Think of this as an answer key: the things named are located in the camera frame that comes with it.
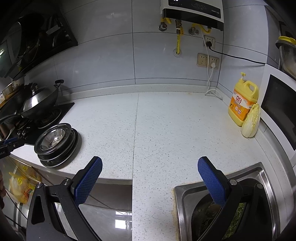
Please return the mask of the person's left hand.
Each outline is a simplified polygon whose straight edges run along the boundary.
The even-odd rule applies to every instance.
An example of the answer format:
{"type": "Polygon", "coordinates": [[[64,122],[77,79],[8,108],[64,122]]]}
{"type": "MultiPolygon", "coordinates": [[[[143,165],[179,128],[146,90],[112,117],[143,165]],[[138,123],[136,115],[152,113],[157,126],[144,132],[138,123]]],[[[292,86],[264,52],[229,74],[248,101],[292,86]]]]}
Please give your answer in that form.
{"type": "Polygon", "coordinates": [[[0,196],[1,196],[1,198],[3,198],[3,197],[5,197],[5,195],[6,195],[6,189],[4,186],[3,174],[0,171],[0,196]]]}

